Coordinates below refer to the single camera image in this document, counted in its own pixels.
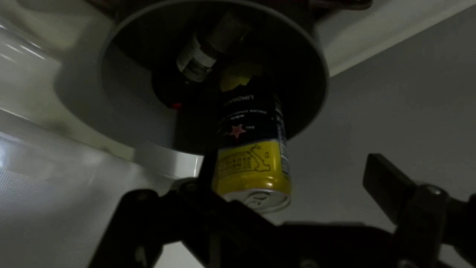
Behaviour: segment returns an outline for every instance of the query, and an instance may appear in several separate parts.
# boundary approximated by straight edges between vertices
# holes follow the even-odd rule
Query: can label
[[[181,72],[189,81],[204,82],[211,72],[211,68],[216,65],[216,59],[207,56],[196,35],[187,42],[187,45],[181,50],[177,57],[177,69]]]
[[[253,79],[247,87],[223,94],[219,123],[219,148],[223,149],[220,176],[275,169],[289,176],[281,108],[266,88],[271,85],[265,79]]]

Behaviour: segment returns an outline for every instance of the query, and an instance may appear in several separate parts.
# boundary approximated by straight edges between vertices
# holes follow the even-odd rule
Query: can
[[[259,213],[290,203],[292,181],[283,112],[269,57],[247,48],[220,78],[214,191]]]

